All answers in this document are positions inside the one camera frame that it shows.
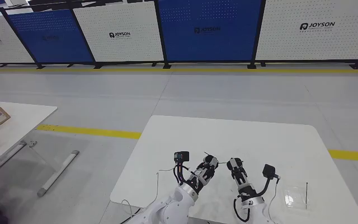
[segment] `yellow stripe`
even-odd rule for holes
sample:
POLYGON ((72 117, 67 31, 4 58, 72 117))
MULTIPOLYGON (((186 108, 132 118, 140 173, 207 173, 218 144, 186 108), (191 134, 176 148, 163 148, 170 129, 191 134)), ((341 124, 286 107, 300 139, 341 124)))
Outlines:
MULTIPOLYGON (((78 127, 59 126, 59 125, 50 125, 50 124, 41 124, 38 126, 37 130, 47 130, 51 132, 64 132, 64 133, 74 133, 74 134, 89 134, 92 136, 131 138, 131 139, 139 139, 141 135, 140 132, 125 132, 122 130, 105 130, 105 129, 96 129, 96 128, 78 128, 78 127)), ((345 150, 328 150, 328 151, 329 154, 331 154, 332 158, 358 161, 358 152, 345 151, 345 150)))
POLYGON ((358 73, 354 69, 245 69, 245 68, 1 68, 0 72, 261 72, 261 73, 358 73))
POLYGON ((105 129, 95 129, 95 128, 78 128, 78 127, 58 126, 58 125, 49 125, 49 124, 41 124, 37 127, 37 130, 48 130, 52 132, 89 134, 92 136, 108 136, 108 137, 132 138, 132 139, 139 139, 141 135, 141 133, 139 132, 124 132, 121 130, 105 130, 105 129))
POLYGON ((332 158, 339 158, 341 160, 358 160, 358 152, 344 151, 344 150, 328 150, 332 158))

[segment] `white table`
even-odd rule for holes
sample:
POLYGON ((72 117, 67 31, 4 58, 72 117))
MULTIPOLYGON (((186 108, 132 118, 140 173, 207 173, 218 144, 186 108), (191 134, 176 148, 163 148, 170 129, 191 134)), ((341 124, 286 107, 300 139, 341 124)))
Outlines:
MULTIPOLYGON (((220 162, 239 157, 258 192, 266 181, 262 176, 264 164, 276 167, 282 179, 271 206, 271 217, 279 223, 357 223, 357 204, 316 129, 310 125, 153 116, 112 191, 111 201, 120 203, 127 199, 133 206, 146 207, 156 196, 156 172, 175 165, 176 151, 190 152, 190 161, 184 164, 192 169, 202 161, 204 151, 220 162), (284 186, 295 182, 309 183, 312 211, 303 216, 290 212, 284 203, 284 186)), ((160 172, 158 198, 172 194, 176 185, 173 172, 160 172)), ((267 202, 274 189, 272 181, 263 195, 267 202)), ((226 164, 220 164, 189 215, 239 223, 233 211, 237 195, 230 171, 226 164)))
POLYGON ((55 170, 55 173, 37 193, 38 196, 42 197, 78 154, 78 151, 73 151, 63 164, 58 164, 48 155, 38 153, 35 150, 37 142, 30 141, 27 137, 32 130, 57 110, 56 106, 0 102, 0 107, 11 116, 10 119, 0 125, 0 166, 9 160, 23 146, 27 145, 29 149, 39 155, 55 170))

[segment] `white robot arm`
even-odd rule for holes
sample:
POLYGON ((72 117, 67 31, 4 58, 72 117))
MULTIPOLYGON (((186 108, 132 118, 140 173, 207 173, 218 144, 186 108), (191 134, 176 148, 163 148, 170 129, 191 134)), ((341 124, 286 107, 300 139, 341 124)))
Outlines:
POLYGON ((227 162, 227 167, 231 171, 231 176, 235 180, 239 195, 241 198, 241 209, 247 209, 247 217, 243 219, 240 217, 236 210, 236 199, 234 199, 234 210, 236 216, 242 222, 248 222, 249 224, 274 224, 271 218, 267 218, 264 214, 266 203, 262 195, 266 192, 269 186, 270 180, 277 178, 276 184, 278 184, 281 177, 275 174, 275 168, 268 164, 263 168, 263 176, 267 178, 264 189, 260 193, 256 193, 253 185, 247 180, 247 174, 242 166, 242 162, 239 158, 231 158, 227 162))
POLYGON ((199 191, 214 176, 218 167, 218 160, 207 155, 203 162, 191 172, 188 180, 183 177, 183 162, 189 161, 189 152, 176 152, 174 154, 176 166, 173 169, 178 186, 172 195, 153 202, 143 212, 129 220, 128 224, 187 224, 189 208, 194 206, 199 197, 199 191))

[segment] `gray floor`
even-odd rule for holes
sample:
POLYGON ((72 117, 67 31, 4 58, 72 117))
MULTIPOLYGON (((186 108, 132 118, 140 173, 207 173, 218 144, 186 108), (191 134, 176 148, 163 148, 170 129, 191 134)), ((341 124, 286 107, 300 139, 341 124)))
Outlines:
MULTIPOLYGON (((351 69, 346 64, 266 67, 270 68, 351 69)), ((61 73, 46 69, 0 70, 0 101, 58 106, 45 124, 133 132, 143 131, 153 114, 310 124, 327 148, 358 151, 357 73, 61 73)), ((59 162, 73 150, 81 154, 43 198, 36 192, 52 170, 29 150, 22 149, 1 167, 0 204, 11 223, 98 224, 127 218, 109 197, 136 140, 43 131, 34 131, 32 138, 39 141, 39 150, 52 153, 59 162)), ((358 201, 358 161, 335 163, 358 201)))

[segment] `cardboard box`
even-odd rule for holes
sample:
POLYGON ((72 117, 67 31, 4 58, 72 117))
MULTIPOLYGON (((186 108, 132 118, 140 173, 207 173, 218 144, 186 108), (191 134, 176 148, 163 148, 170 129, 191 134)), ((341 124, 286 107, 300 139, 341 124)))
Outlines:
POLYGON ((5 121, 10 119, 10 115, 8 115, 4 109, 0 108, 0 125, 3 124, 5 121))

